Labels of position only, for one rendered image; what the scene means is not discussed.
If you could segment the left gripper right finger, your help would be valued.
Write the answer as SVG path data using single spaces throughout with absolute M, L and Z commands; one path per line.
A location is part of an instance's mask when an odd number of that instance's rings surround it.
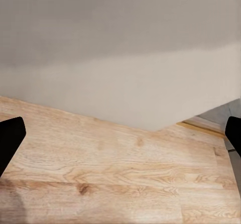
M 225 136 L 229 139 L 241 157 L 241 119 L 230 116 L 228 118 Z

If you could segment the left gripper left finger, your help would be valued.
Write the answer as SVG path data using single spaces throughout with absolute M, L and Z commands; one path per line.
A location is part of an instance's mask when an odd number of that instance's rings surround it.
M 0 177 L 26 136 L 22 117 L 0 122 Z

